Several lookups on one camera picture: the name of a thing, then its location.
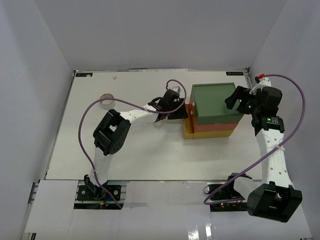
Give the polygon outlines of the black label corner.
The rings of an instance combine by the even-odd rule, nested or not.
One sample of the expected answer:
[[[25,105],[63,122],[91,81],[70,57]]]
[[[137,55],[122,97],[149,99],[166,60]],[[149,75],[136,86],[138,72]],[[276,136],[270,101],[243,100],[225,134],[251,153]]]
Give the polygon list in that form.
[[[227,76],[243,76],[244,73],[242,71],[227,71]]]
[[[76,78],[82,78],[82,77],[87,78],[87,77],[92,77],[92,76],[93,76],[92,72],[77,72],[75,74]]]

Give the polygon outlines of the yellow drawer tray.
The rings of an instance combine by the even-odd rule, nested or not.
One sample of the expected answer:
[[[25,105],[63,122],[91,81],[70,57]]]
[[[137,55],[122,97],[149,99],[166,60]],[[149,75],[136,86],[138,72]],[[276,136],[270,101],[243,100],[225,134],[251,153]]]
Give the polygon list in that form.
[[[183,131],[183,138],[184,139],[193,139],[194,138],[194,128],[192,117],[190,113],[190,105],[186,104],[185,109],[187,112],[188,117],[183,120],[182,124],[182,131]]]

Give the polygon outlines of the yellow drawer box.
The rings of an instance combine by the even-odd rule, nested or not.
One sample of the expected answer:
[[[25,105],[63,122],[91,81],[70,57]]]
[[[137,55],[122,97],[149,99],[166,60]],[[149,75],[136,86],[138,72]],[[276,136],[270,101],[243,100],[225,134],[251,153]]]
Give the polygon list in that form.
[[[201,131],[193,134],[193,139],[206,139],[206,138],[221,138],[229,137],[233,130],[219,130],[219,131]]]

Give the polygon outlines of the small clear tape roll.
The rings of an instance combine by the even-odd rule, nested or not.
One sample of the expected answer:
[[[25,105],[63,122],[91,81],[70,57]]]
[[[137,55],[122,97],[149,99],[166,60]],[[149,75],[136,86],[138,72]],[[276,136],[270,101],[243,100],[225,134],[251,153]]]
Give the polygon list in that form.
[[[156,128],[160,128],[160,127],[162,127],[163,122],[162,122],[162,121],[157,121],[157,122],[155,122],[153,125],[154,125]]]

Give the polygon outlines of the black label right corner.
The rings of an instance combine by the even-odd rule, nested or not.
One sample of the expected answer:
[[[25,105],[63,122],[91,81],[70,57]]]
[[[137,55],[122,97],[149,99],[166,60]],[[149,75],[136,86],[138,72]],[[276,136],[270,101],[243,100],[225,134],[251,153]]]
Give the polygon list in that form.
[[[244,73],[242,71],[227,71],[227,76],[243,76]]]

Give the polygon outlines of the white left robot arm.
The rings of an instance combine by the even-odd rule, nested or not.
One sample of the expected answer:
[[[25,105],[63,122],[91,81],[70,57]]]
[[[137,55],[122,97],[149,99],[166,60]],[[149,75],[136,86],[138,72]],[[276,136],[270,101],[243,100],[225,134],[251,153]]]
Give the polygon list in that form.
[[[93,132],[94,160],[90,174],[84,176],[88,193],[99,200],[105,196],[108,171],[112,158],[124,145],[129,130],[164,119],[186,119],[188,113],[185,99],[176,88],[168,89],[164,96],[157,97],[145,106],[130,111],[107,111]]]

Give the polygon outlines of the large clear tape roll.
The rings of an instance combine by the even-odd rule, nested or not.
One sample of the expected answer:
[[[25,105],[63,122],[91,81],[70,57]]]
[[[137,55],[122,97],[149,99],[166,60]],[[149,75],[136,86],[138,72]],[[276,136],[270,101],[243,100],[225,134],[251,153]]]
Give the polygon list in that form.
[[[111,110],[116,106],[114,96],[110,93],[105,93],[100,97],[99,105],[104,110]]]

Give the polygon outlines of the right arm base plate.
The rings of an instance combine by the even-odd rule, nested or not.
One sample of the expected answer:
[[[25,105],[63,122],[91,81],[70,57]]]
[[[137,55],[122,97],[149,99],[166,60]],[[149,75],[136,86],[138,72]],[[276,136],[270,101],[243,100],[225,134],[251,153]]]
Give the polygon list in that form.
[[[222,184],[209,184],[206,187],[204,187],[203,192],[205,195],[210,195],[221,185]],[[217,193],[211,196],[210,200],[220,202],[230,200],[231,202],[247,203],[247,200],[245,200],[237,191],[235,191],[232,186],[223,187]]]

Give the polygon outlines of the black label left corner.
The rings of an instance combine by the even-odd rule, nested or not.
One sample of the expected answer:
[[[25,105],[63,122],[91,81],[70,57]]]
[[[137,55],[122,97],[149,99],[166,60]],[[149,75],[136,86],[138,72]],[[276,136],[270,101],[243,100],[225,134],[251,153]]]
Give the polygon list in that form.
[[[92,76],[93,76],[92,72],[77,72],[75,74],[76,78],[82,78],[82,77],[87,78],[87,77],[92,77]]]

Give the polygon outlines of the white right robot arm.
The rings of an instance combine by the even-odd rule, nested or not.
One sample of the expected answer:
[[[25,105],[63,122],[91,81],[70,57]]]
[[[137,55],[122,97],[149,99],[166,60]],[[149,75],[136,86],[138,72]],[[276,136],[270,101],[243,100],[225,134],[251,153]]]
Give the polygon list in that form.
[[[284,122],[277,115],[282,92],[265,86],[256,91],[238,86],[225,100],[226,107],[251,115],[251,124],[259,145],[262,177],[261,185],[247,174],[241,174],[225,188],[226,195],[236,200],[240,196],[247,202],[249,215],[286,223],[303,200],[300,190],[294,189],[287,172],[284,148]]]

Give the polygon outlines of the green drawer box shell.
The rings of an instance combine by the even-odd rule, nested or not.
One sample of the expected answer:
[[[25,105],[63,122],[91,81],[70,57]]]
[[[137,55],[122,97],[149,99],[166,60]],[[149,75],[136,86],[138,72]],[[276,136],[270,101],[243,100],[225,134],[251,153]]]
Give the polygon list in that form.
[[[230,97],[236,86],[232,82],[194,84],[190,104],[198,125],[238,123],[244,116],[237,111],[240,102],[233,109],[226,107],[225,99]]]

